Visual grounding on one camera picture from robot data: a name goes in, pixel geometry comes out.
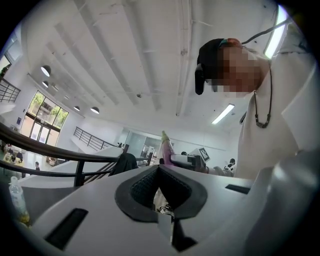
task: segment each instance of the neck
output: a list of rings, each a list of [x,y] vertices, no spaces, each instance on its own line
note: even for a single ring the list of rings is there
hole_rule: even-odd
[[[265,59],[259,56],[257,57],[256,61],[260,69],[260,79],[258,80],[256,89],[255,89],[255,90],[258,90],[270,70],[270,61],[268,59]]]

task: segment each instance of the clear bottle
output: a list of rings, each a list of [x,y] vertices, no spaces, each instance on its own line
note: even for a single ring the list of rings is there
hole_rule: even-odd
[[[15,176],[11,177],[11,185],[9,186],[9,191],[19,221],[22,223],[28,223],[30,220],[30,216],[27,211],[24,192],[22,190],[22,187],[18,184],[18,179]]]

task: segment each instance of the black cap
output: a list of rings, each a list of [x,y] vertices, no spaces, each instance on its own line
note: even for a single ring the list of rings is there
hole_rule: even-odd
[[[214,84],[214,79],[218,75],[218,49],[223,41],[223,38],[213,39],[204,44],[200,50],[196,61],[195,69],[195,92],[201,95],[204,92],[204,84],[206,79],[213,79],[212,90],[217,91],[217,85]]]

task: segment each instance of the floor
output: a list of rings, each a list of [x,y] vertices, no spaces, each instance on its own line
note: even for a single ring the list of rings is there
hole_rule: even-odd
[[[41,171],[48,171],[52,166],[46,162],[46,157],[40,154],[36,154],[33,152],[27,151],[26,153],[23,153],[23,163],[24,168],[28,169],[36,169],[36,162],[39,163],[39,167]],[[5,154],[0,150],[0,159],[2,160],[4,158]],[[20,172],[10,171],[10,170],[3,170],[2,167],[0,167],[0,181],[4,183],[10,183],[11,177],[16,176],[18,179],[22,178],[22,175]]]

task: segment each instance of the large window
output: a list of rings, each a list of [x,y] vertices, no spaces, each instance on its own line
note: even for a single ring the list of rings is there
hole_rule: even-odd
[[[37,91],[25,114],[21,134],[55,146],[68,112]]]

